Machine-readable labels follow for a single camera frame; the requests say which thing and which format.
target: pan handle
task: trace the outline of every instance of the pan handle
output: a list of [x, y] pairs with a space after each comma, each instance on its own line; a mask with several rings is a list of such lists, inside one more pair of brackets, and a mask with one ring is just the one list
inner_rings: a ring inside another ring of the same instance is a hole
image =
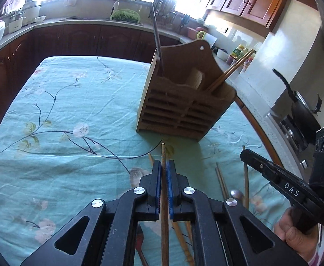
[[278, 76], [283, 81], [283, 83], [286, 86], [287, 92], [289, 93], [291, 100], [294, 103], [296, 103], [298, 101], [298, 99], [296, 98], [294, 92], [291, 90], [290, 84], [287, 82], [285, 77], [282, 74], [280, 74], [276, 69], [273, 69], [273, 72], [275, 73], [276, 76]]
[[322, 99], [319, 97], [319, 94], [317, 94], [317, 95], [318, 95], [318, 102], [317, 102], [317, 105], [314, 108], [314, 110], [312, 110], [313, 114], [317, 114], [318, 112], [321, 112]]

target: green vegetable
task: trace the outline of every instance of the green vegetable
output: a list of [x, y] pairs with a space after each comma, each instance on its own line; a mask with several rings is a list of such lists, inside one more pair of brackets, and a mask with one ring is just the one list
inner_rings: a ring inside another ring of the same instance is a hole
[[119, 13], [116, 14], [112, 17], [112, 20], [114, 21], [126, 21], [126, 22], [130, 22], [130, 23], [135, 23], [137, 24], [138, 20], [136, 18], [134, 18], [133, 16], [130, 15], [126, 15], [124, 13]]

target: hand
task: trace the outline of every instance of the hand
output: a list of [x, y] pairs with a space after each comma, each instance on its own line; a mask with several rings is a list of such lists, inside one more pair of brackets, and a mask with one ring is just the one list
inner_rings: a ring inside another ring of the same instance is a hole
[[275, 234], [294, 249], [306, 262], [316, 253], [318, 243], [318, 227], [315, 226], [306, 235], [294, 227], [291, 218], [292, 208], [288, 208], [280, 221], [275, 224]]

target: sink faucet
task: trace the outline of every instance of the sink faucet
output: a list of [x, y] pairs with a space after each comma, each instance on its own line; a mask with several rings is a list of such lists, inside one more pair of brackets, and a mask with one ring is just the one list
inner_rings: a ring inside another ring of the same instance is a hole
[[119, 0], [116, 0], [113, 5], [112, 12], [110, 13], [110, 16], [118, 9], [118, 7], [119, 7]]

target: yellow cup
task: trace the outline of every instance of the yellow cup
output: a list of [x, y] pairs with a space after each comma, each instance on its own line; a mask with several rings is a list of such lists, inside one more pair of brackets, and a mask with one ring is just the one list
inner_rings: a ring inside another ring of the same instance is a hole
[[206, 35], [206, 32], [205, 31], [200, 31], [197, 35], [196, 35], [196, 38], [198, 39], [203, 39]]

